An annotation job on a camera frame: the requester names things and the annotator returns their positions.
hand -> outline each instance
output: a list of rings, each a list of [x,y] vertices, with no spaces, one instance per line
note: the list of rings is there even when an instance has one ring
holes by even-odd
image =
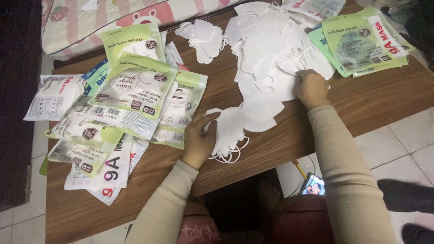
[[[296,87],[296,94],[308,110],[319,105],[330,105],[327,100],[329,85],[324,77],[313,69],[300,70],[297,75],[301,77],[301,82]]]
[[[205,116],[196,116],[185,128],[184,132],[184,153],[182,161],[195,169],[199,169],[202,164],[213,153],[216,145],[217,121],[213,121],[220,116],[220,113],[212,113]],[[208,131],[204,132],[204,126],[209,122]]]

beige sleeve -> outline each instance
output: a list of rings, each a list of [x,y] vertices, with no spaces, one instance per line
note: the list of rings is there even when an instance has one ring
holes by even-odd
[[[397,243],[383,193],[333,106],[308,113],[336,243]]]
[[[125,244],[176,244],[191,185],[199,171],[178,160],[135,220]]]

smartphone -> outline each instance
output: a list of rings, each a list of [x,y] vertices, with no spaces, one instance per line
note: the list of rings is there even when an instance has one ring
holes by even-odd
[[[304,181],[301,194],[325,195],[325,191],[324,181],[320,177],[309,173],[307,179]]]

left hand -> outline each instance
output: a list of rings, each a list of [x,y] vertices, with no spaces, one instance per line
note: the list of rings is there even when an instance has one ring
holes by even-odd
[[[220,113],[212,113],[205,116],[196,116],[185,128],[184,132],[184,153],[182,161],[195,169],[199,169],[202,164],[211,156],[216,145],[217,121],[213,121],[220,116]],[[207,132],[204,127],[213,121]]]

